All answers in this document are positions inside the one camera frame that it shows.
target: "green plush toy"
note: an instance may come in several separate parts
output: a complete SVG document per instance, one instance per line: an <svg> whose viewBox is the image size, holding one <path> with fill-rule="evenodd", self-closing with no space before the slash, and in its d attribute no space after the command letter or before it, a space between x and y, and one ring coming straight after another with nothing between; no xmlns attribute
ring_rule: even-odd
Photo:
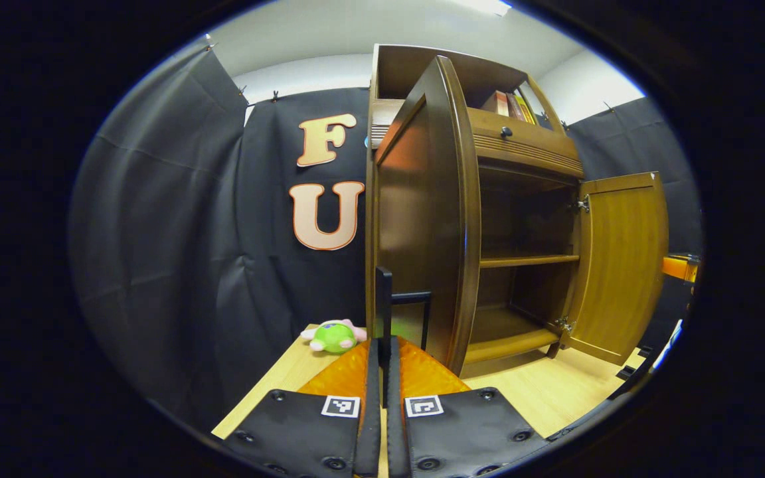
<svg viewBox="0 0 765 478"><path fill-rule="evenodd" d="M304 330L300 336L311 340L309 347L313 351L335 354L343 354L352 349L353 345L368 339L368 333L353 325L350 319L325 321L316 329Z"/></svg>

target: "cabinet door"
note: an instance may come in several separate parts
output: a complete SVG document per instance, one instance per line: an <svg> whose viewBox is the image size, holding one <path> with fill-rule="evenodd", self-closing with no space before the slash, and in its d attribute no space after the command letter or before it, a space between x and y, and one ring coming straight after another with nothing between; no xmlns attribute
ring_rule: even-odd
<svg viewBox="0 0 765 478"><path fill-rule="evenodd" d="M659 173L580 185L580 267L561 342L622 365L651 320L663 285L668 219Z"/></svg>
<svg viewBox="0 0 765 478"><path fill-rule="evenodd" d="M430 61L404 101L377 151L373 185L370 266L391 270L394 293L431 291L427 351L458 373L477 303L480 203L471 125L449 58Z"/></svg>

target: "ceiling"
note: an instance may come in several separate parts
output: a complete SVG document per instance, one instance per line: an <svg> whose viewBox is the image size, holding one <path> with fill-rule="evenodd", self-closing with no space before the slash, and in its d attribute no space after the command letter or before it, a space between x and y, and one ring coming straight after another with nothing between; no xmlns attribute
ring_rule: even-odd
<svg viewBox="0 0 765 478"><path fill-rule="evenodd" d="M273 64L370 54L374 43L433 46L540 78L583 46L511 9L503 17L450 0L278 0L210 31L230 76Z"/></svg>

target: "black backdrop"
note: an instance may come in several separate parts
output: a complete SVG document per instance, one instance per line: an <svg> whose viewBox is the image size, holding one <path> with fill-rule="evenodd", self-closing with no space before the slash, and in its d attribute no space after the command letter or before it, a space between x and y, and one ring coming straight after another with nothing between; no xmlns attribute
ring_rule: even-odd
<svg viewBox="0 0 765 478"><path fill-rule="evenodd" d="M95 135L73 190L79 302L110 360L201 432L239 402L309 323L364 325L364 194L337 250L298 242L288 191L319 184L319 229L342 181L365 181L367 88L246 100L198 42L168 58ZM298 167L303 121L353 113L337 157Z"/></svg>

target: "metal clip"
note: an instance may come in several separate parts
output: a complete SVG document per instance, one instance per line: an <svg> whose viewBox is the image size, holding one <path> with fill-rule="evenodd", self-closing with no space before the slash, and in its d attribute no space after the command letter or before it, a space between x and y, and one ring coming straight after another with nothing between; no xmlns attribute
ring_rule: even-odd
<svg viewBox="0 0 765 478"><path fill-rule="evenodd" d="M208 33L206 33L206 51L212 51L212 48L216 45L216 43L212 43L212 36L210 36Z"/></svg>
<svg viewBox="0 0 765 478"><path fill-rule="evenodd" d="M559 329L565 330L565 332L571 333L571 329L574 327L568 323L568 315L563 315L561 318L556 319L554 321L555 325L559 327Z"/></svg>
<svg viewBox="0 0 765 478"><path fill-rule="evenodd" d="M576 200L576 202L572 202L571 207L583 209L584 211L589 212L589 194L583 196L583 200Z"/></svg>

